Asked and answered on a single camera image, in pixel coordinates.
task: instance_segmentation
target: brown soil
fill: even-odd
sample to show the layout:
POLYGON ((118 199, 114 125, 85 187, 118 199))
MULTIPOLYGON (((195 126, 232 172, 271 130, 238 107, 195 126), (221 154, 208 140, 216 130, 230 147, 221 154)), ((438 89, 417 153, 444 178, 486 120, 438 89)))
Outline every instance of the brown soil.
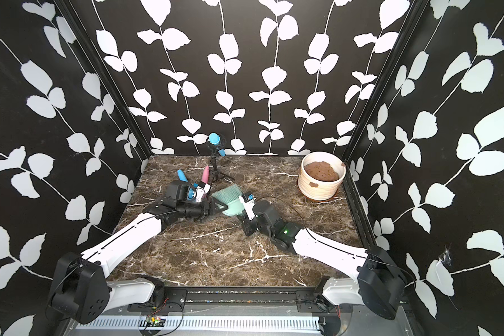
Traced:
POLYGON ((324 161, 312 162, 309 165, 305 165, 304 170, 311 177, 323 182, 334 182, 340 178, 338 173, 332 169, 330 164, 324 161))

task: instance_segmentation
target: black wallpaper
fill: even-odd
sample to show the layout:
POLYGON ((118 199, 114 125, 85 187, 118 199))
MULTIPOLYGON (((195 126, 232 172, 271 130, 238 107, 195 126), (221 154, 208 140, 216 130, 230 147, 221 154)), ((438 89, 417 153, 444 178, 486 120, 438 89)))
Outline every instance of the black wallpaper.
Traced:
POLYGON ((350 167, 425 334, 504 336, 504 1, 447 6, 424 11, 350 167))
POLYGON ((304 155, 332 152, 336 144, 341 153, 410 6, 408 0, 72 3, 153 152, 179 155, 207 154, 210 132, 225 135, 229 154, 304 155), (275 65, 266 76, 280 84, 268 88, 262 73, 275 65), (262 99, 270 89, 272 104, 262 99))
POLYGON ((108 237, 147 162, 93 73, 54 4, 0 2, 0 335, 48 334, 57 259, 108 237))

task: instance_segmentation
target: mint green brush bristles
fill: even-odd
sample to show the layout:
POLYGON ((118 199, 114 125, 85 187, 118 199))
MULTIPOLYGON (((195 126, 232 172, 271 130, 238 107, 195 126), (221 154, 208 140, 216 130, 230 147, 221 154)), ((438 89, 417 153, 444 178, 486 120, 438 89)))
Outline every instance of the mint green brush bristles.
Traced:
POLYGON ((228 205, 228 210, 223 211, 223 214, 226 216, 235 216, 244 211, 244 205, 239 201, 239 196, 242 194, 243 192, 238 185, 230 185, 218 192, 214 192, 212 196, 228 205))

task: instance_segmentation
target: small tripod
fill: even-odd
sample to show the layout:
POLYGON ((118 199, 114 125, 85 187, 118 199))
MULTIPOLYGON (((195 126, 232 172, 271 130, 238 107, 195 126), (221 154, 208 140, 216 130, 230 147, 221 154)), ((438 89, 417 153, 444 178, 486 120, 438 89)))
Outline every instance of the small tripod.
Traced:
POLYGON ((226 145, 226 138, 224 138, 223 136, 219 136, 215 133, 211 133, 209 135, 209 141, 206 143, 209 149, 211 150, 211 161, 209 164, 213 167, 213 169, 209 173, 211 177, 211 181, 209 184, 213 185, 213 183, 223 178, 229 178, 232 181, 235 181, 235 178, 229 176, 228 174, 223 173, 216 166, 216 156, 220 155, 224 157, 226 155, 226 153, 224 152, 224 146, 226 145))

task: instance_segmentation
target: brown marble surface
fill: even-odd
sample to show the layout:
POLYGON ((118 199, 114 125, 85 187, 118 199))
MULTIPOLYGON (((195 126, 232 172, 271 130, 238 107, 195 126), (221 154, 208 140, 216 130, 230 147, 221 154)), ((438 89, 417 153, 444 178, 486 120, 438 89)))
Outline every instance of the brown marble surface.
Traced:
MULTIPOLYGON (((325 202, 306 199, 297 188, 301 157, 233 157, 218 159, 223 172, 235 177, 243 192, 256 197, 277 196, 292 204, 306 219, 306 226, 344 244, 361 246, 343 188, 325 202)), ((164 193, 182 169, 189 181, 202 177, 208 157, 151 157, 118 229, 130 223, 144 207, 164 193)), ((215 183, 214 191, 228 186, 215 183)), ((269 199, 285 220, 299 222, 295 212, 269 199)), ((151 275, 167 285, 180 286, 316 286, 322 276, 343 276, 321 262, 289 255, 258 233, 246 237, 236 217, 220 214, 196 224, 183 220, 151 238, 118 265, 109 280, 151 275)))

